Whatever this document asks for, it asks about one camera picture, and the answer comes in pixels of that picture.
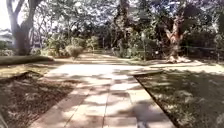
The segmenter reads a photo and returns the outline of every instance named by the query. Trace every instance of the sky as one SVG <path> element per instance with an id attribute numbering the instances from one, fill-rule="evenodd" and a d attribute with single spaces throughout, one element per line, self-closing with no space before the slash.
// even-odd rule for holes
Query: sky
<path id="1" fill-rule="evenodd" d="M 21 12 L 18 16 L 18 22 L 21 23 L 22 17 L 21 17 Z M 6 7 L 6 0 L 1 0 L 0 2 L 0 29 L 10 29 L 10 21 L 9 21 L 9 16 L 7 12 L 7 7 Z"/>

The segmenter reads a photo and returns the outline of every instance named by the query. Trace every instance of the concrete path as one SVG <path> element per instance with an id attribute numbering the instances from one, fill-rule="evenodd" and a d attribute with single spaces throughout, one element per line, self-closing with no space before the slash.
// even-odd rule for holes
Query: concrete path
<path id="1" fill-rule="evenodd" d="M 44 79 L 78 81 L 67 98 L 30 128 L 174 128 L 133 73 L 145 67 L 106 55 L 84 55 L 50 71 Z"/>

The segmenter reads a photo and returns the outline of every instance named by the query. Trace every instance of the bush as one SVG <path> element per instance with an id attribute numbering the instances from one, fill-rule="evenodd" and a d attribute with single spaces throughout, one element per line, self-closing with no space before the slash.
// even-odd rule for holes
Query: bush
<path id="1" fill-rule="evenodd" d="M 66 47 L 66 51 L 70 55 L 70 57 L 76 59 L 83 52 L 83 47 L 75 47 L 73 45 L 69 45 Z"/>
<path id="2" fill-rule="evenodd" d="M 41 49 L 40 48 L 32 48 L 31 55 L 40 55 L 41 54 Z"/>
<path id="3" fill-rule="evenodd" d="M 0 65 L 25 64 L 39 61 L 53 61 L 53 59 L 44 56 L 2 56 Z"/>
<path id="4" fill-rule="evenodd" d="M 12 50 L 0 50 L 0 56 L 13 56 L 14 52 Z"/>
<path id="5" fill-rule="evenodd" d="M 86 47 L 86 40 L 79 37 L 72 37 L 72 45 L 76 47 Z"/>
<path id="6" fill-rule="evenodd" d="M 99 38 L 96 36 L 92 36 L 88 40 L 86 40 L 87 48 L 90 50 L 96 50 L 99 47 Z"/>

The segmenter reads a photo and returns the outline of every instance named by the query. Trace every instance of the lawn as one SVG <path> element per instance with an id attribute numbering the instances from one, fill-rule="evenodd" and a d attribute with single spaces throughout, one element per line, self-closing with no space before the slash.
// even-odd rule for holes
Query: lawn
<path id="1" fill-rule="evenodd" d="M 136 78 L 177 128 L 224 128 L 224 76 L 175 70 Z"/>

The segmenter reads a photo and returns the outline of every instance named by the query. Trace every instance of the foliage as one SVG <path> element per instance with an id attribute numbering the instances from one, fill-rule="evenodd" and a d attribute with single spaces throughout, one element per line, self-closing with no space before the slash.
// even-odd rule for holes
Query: foliage
<path id="1" fill-rule="evenodd" d="M 53 59 L 44 56 L 2 56 L 0 65 L 16 65 L 40 61 L 53 61 Z"/>
<path id="2" fill-rule="evenodd" d="M 76 47 L 78 47 L 78 46 L 83 47 L 83 48 L 86 47 L 85 39 L 82 39 L 82 38 L 79 38 L 79 37 L 72 37 L 71 38 L 71 43 L 72 43 L 72 45 L 74 45 Z"/>
<path id="3" fill-rule="evenodd" d="M 0 50 L 0 56 L 13 56 L 14 52 L 12 50 Z"/>
<path id="4" fill-rule="evenodd" d="M 76 59 L 79 57 L 79 55 L 83 52 L 82 47 L 75 47 L 74 45 L 69 45 L 66 47 L 67 53 L 72 57 L 73 59 Z"/>
<path id="5" fill-rule="evenodd" d="M 86 40 L 87 48 L 89 50 L 96 50 L 99 47 L 99 38 L 96 36 L 92 36 L 91 38 Z"/>
<path id="6" fill-rule="evenodd" d="M 5 50 L 7 48 L 8 48 L 7 42 L 0 40 L 0 50 Z"/>
<path id="7" fill-rule="evenodd" d="M 182 55 L 212 56 L 211 50 L 189 46 L 223 49 L 223 12 L 220 0 L 49 0 L 37 8 L 34 24 L 54 56 L 66 55 L 65 47 L 74 45 L 113 48 L 120 57 L 166 58 L 173 50 L 168 35 L 175 33 Z"/>

